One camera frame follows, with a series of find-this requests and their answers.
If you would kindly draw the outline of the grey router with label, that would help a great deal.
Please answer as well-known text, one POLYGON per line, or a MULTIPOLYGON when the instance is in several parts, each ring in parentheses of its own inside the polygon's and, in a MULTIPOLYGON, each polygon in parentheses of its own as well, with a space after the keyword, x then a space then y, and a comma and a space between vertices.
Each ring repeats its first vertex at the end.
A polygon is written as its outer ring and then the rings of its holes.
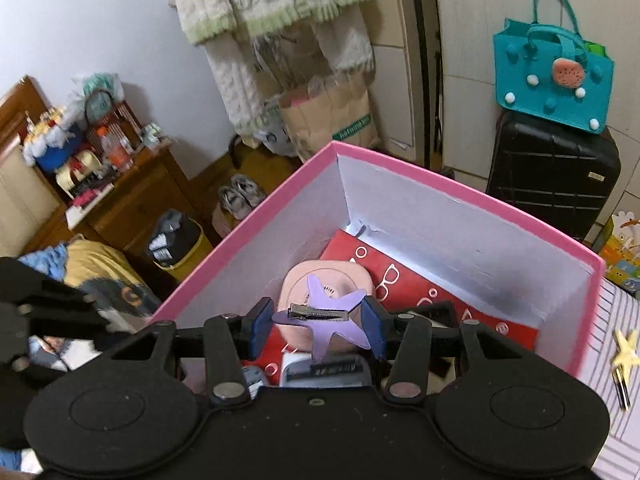
POLYGON ((372 385, 370 368, 356 353, 328 354, 316 363, 310 353, 289 353, 282 361, 281 388, 359 388, 372 385))

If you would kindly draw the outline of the purple star hair clip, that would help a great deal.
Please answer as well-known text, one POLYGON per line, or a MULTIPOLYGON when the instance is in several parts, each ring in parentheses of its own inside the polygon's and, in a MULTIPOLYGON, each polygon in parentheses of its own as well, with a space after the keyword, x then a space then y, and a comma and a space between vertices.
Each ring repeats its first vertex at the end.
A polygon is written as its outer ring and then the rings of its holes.
POLYGON ((274 324, 309 330, 312 337, 310 352, 314 361, 324 359, 335 335, 361 349, 371 348, 368 336, 352 317, 352 311, 367 297, 364 289, 333 298, 324 290, 320 278, 309 274, 307 292, 306 304, 291 302, 285 310, 274 312, 271 319, 274 324))

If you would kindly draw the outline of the yellow star hair clip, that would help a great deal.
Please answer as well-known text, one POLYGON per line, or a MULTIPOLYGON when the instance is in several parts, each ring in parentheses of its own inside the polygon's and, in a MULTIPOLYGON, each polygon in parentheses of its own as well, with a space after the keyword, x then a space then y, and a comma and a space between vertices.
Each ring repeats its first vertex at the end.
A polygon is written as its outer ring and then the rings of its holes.
POLYGON ((631 408, 629 393, 630 374, 634 367, 639 366, 637 354, 639 331, 632 330, 625 335, 621 330, 614 332, 617 353, 612 359, 612 378, 620 409, 623 412, 631 408))

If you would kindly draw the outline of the grey portable router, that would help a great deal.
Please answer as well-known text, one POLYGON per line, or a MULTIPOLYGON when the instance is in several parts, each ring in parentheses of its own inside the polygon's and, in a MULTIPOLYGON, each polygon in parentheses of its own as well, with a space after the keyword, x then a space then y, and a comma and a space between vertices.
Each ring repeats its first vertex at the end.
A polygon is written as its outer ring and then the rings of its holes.
POLYGON ((269 388, 270 381, 264 371, 255 365, 247 365, 243 367, 244 378, 250 392, 250 398, 255 399, 257 393, 262 388, 269 388))

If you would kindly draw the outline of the red patterned card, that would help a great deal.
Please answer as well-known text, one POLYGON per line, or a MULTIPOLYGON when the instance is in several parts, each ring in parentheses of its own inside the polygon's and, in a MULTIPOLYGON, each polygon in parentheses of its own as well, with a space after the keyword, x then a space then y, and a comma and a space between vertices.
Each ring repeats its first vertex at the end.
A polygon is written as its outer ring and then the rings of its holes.
MULTIPOLYGON (((371 245, 358 240, 357 237, 337 230, 320 257, 308 260, 338 260, 360 264, 370 274, 373 282, 373 294, 376 300, 390 312, 434 304, 440 300, 450 300, 458 322, 477 320, 493 328, 496 332, 510 338, 528 350, 534 350, 538 338, 538 328, 520 322, 508 321, 502 314, 487 314, 480 308, 454 296, 449 289, 410 270, 408 266, 384 254, 371 245)), ((262 349, 262 354, 255 361, 243 361, 243 365, 260 367, 268 377, 271 385, 280 382, 282 361, 286 354, 301 351, 290 351, 274 324, 269 338, 262 349)))

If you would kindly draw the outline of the pink round device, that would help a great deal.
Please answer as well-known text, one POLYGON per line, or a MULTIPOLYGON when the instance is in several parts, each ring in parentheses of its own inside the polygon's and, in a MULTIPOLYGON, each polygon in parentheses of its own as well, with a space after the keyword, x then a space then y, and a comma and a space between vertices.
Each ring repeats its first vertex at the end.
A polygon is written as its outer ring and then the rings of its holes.
MULTIPOLYGON (((286 274, 276 312, 285 310, 291 302, 294 304, 308 302, 307 278, 309 274, 316 274, 326 293, 333 298, 347 295, 356 289, 364 289, 367 296, 373 294, 372 278, 360 264, 338 260, 308 260, 294 266, 286 274)), ((352 311, 352 317, 361 327, 360 306, 352 311)), ((309 330, 303 327, 276 325, 288 345, 288 350, 311 354, 312 337, 309 330)), ((357 348, 359 347, 335 335, 331 340, 329 351, 326 353, 347 352, 357 348)))

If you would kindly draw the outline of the yellow waste bin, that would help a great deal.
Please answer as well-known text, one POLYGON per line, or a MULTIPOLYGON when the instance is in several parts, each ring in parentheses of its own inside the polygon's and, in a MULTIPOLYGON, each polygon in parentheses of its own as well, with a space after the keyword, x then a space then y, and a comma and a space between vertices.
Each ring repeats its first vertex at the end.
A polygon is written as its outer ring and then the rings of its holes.
POLYGON ((169 209, 160 216, 146 245, 146 254, 179 283, 214 250, 201 225, 181 211, 169 209))

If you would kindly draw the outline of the pink storage box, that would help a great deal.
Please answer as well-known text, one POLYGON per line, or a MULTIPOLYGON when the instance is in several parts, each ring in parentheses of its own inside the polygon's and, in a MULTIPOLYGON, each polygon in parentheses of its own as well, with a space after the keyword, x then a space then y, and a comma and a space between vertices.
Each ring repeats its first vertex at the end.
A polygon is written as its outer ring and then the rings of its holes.
POLYGON ((202 325, 277 297, 288 271, 338 230, 487 314, 538 325, 537 353, 577 375, 603 260, 530 214, 424 168, 333 142, 243 220, 156 311, 202 325))

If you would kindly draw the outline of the grey sneaker left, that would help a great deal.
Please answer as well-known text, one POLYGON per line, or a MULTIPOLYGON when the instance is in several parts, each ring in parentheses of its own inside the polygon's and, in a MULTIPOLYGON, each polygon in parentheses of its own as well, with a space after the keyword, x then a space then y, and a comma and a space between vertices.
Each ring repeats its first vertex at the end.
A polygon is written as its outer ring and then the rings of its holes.
POLYGON ((218 188, 218 202, 222 209, 238 221, 244 220, 252 212, 245 197, 231 185, 218 188))

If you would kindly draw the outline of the grey sneaker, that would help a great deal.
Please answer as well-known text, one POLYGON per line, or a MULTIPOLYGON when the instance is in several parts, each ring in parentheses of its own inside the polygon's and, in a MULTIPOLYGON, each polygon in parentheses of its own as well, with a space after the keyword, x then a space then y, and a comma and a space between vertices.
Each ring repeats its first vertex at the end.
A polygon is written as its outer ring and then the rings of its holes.
POLYGON ((252 212, 245 197, 231 185, 218 188, 218 202, 222 209, 238 221, 244 220, 252 212))
POLYGON ((266 193, 262 188, 245 174, 235 174, 231 178, 231 184, 252 208, 259 206, 266 198, 266 193))

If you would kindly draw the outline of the grey sneaker right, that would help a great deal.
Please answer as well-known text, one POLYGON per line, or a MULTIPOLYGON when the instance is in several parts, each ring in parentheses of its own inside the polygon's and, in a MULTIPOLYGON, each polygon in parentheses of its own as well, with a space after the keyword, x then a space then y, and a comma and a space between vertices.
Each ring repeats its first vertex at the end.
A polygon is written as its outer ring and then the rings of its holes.
POLYGON ((266 198, 266 193, 262 188, 245 174, 235 174, 231 178, 231 184, 252 208, 259 206, 266 198))

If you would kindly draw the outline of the wooden nightstand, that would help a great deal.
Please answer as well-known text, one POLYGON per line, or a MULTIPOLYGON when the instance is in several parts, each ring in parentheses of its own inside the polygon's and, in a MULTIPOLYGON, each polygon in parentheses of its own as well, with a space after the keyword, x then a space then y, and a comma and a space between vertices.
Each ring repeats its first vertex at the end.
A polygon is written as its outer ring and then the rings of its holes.
POLYGON ((134 166, 121 174, 113 187, 83 212, 72 228, 67 224, 70 201, 55 194, 56 209, 40 224, 22 252, 34 252, 59 242, 68 242, 76 234, 114 247, 121 252, 142 256, 160 215, 169 209, 198 219, 189 180, 164 142, 155 151, 142 148, 134 156, 134 166))

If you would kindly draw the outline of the striped tablecloth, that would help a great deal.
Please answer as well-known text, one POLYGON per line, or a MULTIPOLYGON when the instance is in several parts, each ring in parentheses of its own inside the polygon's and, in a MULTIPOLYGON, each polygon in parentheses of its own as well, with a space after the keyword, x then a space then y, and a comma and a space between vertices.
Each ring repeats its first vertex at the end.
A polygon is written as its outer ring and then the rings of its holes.
POLYGON ((579 379, 604 401, 610 431, 593 471, 602 479, 639 477, 639 367, 620 379, 613 367, 620 353, 617 334, 639 348, 639 301, 608 280, 601 283, 596 317, 592 322, 585 361, 579 379))

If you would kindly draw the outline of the black suitcase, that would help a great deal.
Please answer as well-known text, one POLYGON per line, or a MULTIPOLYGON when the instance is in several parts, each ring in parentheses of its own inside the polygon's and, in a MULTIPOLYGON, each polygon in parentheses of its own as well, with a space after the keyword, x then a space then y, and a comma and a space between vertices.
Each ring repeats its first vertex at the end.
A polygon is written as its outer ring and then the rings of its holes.
POLYGON ((486 193, 582 242, 620 176, 612 136, 512 110, 496 125, 486 193))

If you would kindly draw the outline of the colourful gift bag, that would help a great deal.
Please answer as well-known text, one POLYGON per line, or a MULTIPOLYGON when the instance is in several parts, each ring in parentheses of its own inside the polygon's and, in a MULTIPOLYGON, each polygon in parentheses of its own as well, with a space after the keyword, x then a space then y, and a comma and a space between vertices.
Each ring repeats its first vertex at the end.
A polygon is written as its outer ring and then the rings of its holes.
POLYGON ((592 249, 605 262, 605 278, 628 294, 639 298, 639 219, 632 211, 612 214, 592 249))

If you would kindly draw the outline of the brown paper bag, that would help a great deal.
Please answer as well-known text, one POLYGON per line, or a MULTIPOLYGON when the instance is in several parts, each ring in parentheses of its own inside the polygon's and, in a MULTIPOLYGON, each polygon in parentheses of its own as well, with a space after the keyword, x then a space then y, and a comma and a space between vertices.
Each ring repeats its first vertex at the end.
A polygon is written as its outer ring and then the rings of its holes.
POLYGON ((303 161, 332 141, 377 148, 382 140, 360 72, 315 76, 279 100, 286 133, 303 161))

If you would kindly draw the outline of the teal felt handbag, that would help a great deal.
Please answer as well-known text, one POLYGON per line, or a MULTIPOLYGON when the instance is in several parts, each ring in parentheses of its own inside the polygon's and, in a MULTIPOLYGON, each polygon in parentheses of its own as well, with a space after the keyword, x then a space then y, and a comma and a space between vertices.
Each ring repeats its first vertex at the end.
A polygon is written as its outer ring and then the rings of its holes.
POLYGON ((492 38, 495 97, 505 110, 592 134, 606 126, 614 62, 605 47, 582 38, 572 6, 560 0, 570 28, 544 24, 538 0, 529 23, 504 21, 492 38))

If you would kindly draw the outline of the white green knit cardigan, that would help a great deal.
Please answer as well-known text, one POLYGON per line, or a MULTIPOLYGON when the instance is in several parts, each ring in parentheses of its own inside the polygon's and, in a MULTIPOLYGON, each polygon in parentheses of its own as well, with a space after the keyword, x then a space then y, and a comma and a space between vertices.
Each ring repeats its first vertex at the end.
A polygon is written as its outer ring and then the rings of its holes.
POLYGON ((240 136, 267 123, 254 45, 307 25, 334 72, 374 69, 361 3, 369 0, 169 0, 186 40, 205 51, 229 122, 240 136))

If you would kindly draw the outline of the white wardrobe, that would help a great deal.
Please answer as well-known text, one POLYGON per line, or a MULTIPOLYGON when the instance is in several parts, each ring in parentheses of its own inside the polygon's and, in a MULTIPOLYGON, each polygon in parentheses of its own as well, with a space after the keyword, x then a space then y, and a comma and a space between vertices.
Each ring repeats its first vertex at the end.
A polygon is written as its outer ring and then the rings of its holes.
POLYGON ((372 0, 390 150, 593 240, 639 215, 639 0, 372 0))

